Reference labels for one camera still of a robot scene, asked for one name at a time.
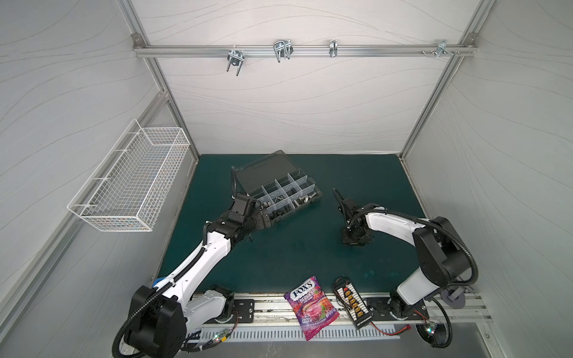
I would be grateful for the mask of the blue tape dispenser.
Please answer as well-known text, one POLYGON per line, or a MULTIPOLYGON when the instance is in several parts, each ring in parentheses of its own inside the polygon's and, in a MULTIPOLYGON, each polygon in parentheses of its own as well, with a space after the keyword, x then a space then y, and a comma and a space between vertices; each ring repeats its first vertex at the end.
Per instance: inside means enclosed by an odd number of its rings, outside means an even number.
POLYGON ((157 288, 157 289, 161 289, 162 287, 166 286, 168 283, 170 283, 172 280, 169 279, 168 277, 159 277, 155 282, 153 287, 157 288))

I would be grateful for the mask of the green table mat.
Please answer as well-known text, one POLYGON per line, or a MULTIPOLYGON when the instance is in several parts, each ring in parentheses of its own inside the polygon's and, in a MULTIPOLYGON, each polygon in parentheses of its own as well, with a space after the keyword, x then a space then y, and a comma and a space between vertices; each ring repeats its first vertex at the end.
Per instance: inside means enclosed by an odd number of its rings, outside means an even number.
MULTIPOLYGON (((195 249, 202 228, 231 205, 230 171, 252 155, 202 155, 164 256, 160 276, 172 272, 195 249)), ((412 216, 422 208, 395 155, 293 155, 292 161, 315 180, 322 198, 272 228, 239 243, 204 279, 244 293, 285 294, 309 277, 323 289, 349 277, 360 292, 388 292, 418 266, 415 249, 386 234, 366 246, 342 241, 343 216, 333 189, 357 204, 375 203, 412 216)))

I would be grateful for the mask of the small silver bracket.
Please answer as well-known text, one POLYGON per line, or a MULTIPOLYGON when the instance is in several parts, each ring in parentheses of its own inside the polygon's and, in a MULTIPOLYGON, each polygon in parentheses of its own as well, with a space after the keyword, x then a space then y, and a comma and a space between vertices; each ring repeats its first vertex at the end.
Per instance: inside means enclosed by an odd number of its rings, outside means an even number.
POLYGON ((336 40, 331 40, 329 43, 329 56, 335 58, 338 52, 338 43, 336 40))

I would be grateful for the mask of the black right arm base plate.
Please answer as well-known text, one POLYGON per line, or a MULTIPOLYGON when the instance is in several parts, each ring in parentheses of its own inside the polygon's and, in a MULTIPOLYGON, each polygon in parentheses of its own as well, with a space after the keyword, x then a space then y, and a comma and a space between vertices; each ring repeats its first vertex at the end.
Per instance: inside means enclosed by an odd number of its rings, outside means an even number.
POLYGON ((376 296, 366 299, 375 321, 423 321, 430 316, 423 301, 406 304, 399 296, 376 296))

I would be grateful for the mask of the silver corner hook bracket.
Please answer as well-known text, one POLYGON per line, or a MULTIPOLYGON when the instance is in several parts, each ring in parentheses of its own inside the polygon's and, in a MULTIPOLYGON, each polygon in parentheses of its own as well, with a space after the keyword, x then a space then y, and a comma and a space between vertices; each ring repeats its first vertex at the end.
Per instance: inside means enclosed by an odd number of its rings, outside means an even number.
POLYGON ((450 50, 445 40, 440 42, 434 50, 429 52, 421 51, 420 53, 425 57, 434 57, 434 58, 440 58, 440 57, 454 58, 460 55, 459 51, 450 50))

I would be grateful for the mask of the silver U-bolt clamp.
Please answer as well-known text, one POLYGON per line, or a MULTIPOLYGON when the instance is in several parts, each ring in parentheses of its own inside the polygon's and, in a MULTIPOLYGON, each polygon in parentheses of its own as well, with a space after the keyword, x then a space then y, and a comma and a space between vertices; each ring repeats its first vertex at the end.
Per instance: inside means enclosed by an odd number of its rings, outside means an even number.
POLYGON ((228 61, 228 65, 227 65, 226 71, 229 72, 231 67, 235 67, 236 68, 236 76, 238 76, 240 74, 242 67, 243 67, 243 64, 245 61, 245 56, 243 55, 243 53, 241 51, 238 51, 237 49, 233 49, 233 50, 228 52, 227 61, 228 61))

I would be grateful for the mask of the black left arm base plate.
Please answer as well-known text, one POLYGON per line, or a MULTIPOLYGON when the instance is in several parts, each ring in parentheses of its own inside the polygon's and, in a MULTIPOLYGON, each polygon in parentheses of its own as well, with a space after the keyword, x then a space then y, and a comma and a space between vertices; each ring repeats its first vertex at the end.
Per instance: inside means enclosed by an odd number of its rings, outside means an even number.
POLYGON ((239 324, 251 324, 255 316, 255 300, 236 299, 234 301, 234 310, 237 312, 239 324))

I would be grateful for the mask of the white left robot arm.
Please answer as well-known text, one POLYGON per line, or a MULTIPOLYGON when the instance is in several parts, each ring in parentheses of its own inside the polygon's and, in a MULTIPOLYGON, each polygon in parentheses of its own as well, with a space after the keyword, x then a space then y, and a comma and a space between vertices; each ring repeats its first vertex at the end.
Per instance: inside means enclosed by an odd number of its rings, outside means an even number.
POLYGON ((121 343, 134 357, 174 357, 187 347, 190 331, 228 313, 232 292, 214 288, 195 298, 198 286, 231 250, 255 231, 270 227, 259 200, 237 194, 225 213, 205 222, 201 241, 171 274, 132 296, 126 321, 113 339, 111 354, 123 357, 121 343))

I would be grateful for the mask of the clear plastic organizer box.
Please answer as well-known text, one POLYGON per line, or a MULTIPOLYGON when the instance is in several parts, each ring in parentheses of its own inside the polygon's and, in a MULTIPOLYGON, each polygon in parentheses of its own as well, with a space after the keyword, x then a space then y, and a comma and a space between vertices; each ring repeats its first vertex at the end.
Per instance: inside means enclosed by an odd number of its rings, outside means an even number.
POLYGON ((270 227, 318 202, 323 194, 281 150, 231 169, 234 192, 259 202, 265 226, 270 227))

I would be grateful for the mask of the silver double U-bolt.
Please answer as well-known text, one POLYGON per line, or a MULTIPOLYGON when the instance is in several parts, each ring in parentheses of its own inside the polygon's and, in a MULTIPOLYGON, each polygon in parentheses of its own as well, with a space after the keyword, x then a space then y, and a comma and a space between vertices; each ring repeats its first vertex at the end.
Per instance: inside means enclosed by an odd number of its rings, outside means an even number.
POLYGON ((273 51, 277 61, 280 63, 283 58, 289 60, 293 53, 292 41, 291 40, 279 40, 276 41, 273 46, 273 51))

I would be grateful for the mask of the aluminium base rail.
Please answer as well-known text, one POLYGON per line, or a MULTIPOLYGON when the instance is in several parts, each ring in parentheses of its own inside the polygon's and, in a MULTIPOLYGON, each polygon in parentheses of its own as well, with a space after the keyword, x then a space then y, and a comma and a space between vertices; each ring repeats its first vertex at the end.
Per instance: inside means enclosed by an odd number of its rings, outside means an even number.
MULTIPOLYGON (((368 294, 367 298, 376 296, 368 294)), ((466 306, 463 309, 447 307, 444 301, 438 303, 443 305, 444 310, 440 310, 438 304, 425 302, 426 309, 430 316, 423 321, 375 321, 368 326, 357 330, 353 325, 346 310, 336 302, 334 295, 327 296, 334 307, 337 308, 339 318, 322 329, 321 332, 326 337, 374 337, 393 335, 406 325, 423 325, 425 322, 444 324, 447 320, 453 323, 491 323, 492 317, 489 314, 483 301, 477 295, 470 295, 466 306)), ((185 324, 186 333, 192 334, 201 331, 204 334, 213 335, 216 325, 232 326, 235 322, 243 331, 254 331, 258 333, 267 332, 268 337, 294 337, 296 334, 304 336, 299 326, 295 313, 291 306, 281 296, 277 295, 243 295, 235 294, 228 297, 220 292, 209 290, 204 295, 197 295, 186 306, 182 306, 182 322, 185 324), (239 324, 237 312, 234 310, 236 299, 255 300, 255 316, 251 324, 239 324)))

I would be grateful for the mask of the black parallel charging board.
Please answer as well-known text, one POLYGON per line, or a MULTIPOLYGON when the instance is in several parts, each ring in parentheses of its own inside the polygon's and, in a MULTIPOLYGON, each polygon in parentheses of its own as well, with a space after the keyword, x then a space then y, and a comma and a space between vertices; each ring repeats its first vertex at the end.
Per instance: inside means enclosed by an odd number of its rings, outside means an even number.
POLYGON ((370 324, 373 314, 348 277, 337 278, 333 283, 333 292, 357 330, 370 324))

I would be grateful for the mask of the aluminium top crossbar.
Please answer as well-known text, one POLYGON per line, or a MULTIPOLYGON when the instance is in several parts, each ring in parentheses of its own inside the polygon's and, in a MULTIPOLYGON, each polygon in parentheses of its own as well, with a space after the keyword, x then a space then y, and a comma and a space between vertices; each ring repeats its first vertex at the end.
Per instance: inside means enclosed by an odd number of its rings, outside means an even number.
MULTIPOLYGON (((425 57, 421 51, 432 51, 431 45, 343 45, 338 43, 336 58, 393 58, 425 57)), ((330 58, 329 44, 293 45, 292 58, 330 58)), ((226 58, 228 52, 237 49, 245 58, 274 58, 272 45, 249 46, 144 46, 135 49, 139 58, 226 58)))

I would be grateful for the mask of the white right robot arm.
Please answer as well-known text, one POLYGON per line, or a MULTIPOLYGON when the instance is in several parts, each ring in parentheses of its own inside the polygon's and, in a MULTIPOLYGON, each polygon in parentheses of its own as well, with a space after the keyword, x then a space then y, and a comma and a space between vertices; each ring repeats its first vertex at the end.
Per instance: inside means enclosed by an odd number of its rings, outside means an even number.
POLYGON ((395 307, 405 310, 445 289, 477 281, 477 261, 446 218, 423 219, 374 203, 360 206, 350 198, 337 204, 346 245, 365 246, 374 232, 382 232, 414 247, 419 268, 391 292, 395 307))

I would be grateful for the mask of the purple Fox's candy bag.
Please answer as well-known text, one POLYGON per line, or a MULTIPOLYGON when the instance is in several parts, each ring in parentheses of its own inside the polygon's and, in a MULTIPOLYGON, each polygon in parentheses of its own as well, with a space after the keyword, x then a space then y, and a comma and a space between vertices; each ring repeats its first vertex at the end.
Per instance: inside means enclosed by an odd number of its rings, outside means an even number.
POLYGON ((336 321, 340 314, 325 295, 316 276, 310 277, 295 289, 284 294, 307 341, 336 321))

